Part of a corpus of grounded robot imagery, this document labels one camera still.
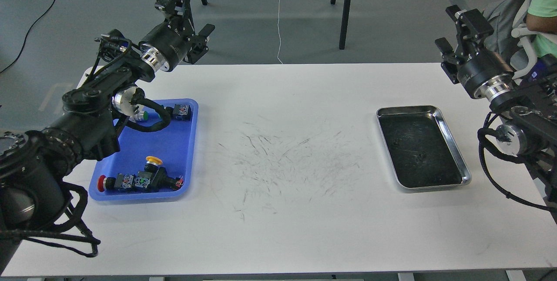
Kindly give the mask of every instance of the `table surface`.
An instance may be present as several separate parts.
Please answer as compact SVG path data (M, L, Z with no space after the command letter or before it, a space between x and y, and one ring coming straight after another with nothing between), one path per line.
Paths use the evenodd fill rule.
M488 102L468 98L439 63L179 66L138 85L151 99L199 103L190 188L174 201L90 200L84 220L103 242L99 256L24 241L4 277L557 265L550 214L506 199L481 170L476 130ZM401 190L376 111L404 105L443 112L470 184ZM94 165L66 180L87 187ZM542 204L524 166L490 156L488 165Z

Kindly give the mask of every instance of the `gray floor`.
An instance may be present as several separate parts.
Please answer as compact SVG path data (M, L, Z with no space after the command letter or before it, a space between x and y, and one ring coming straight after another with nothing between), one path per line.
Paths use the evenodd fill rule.
M285 64L440 61L433 41L438 37L452 40L455 34L444 9L454 3L462 8L482 9L491 1L495 0L352 0L346 49L341 51L338 37L342 0L334 6L329 0L280 0L280 58ZM30 24L51 2L0 0L0 69L16 57ZM154 0L57 0L31 31L19 61L0 75L0 130L40 130L59 117L61 95L74 87L94 62L97 43L93 39L117 28L126 37L139 41L163 19L153 3ZM209 53L197 64L279 63L278 3L279 0L209 0L208 6L202 6L194 0L197 27L205 23L217 27L211 35ZM543 273L525 271L529 281ZM367 281L396 280L396 274L362 277ZM506 279L504 271L416 274L419 281ZM557 273L546 280L557 280Z

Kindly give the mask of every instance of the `person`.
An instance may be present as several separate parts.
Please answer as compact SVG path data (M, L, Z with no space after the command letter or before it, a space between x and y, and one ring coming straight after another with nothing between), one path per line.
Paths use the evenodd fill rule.
M557 0L531 0L526 19L528 30L557 33ZM557 44L538 35L532 42L537 57L552 54L557 57Z

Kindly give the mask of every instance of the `metal tray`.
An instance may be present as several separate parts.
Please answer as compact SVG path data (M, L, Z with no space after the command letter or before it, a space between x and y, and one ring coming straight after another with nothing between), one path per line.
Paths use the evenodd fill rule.
M396 180L407 190L459 186L471 175L441 111L434 106L377 111Z

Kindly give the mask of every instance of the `electrical component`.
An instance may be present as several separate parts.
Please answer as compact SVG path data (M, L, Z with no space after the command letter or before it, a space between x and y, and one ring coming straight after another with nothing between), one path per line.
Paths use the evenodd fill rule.
M147 156L143 171L137 174L118 174L116 177L102 175L97 182L97 190L119 192L158 192L161 188L179 190L184 184L183 178L171 178L167 170L161 167L163 161L155 156Z

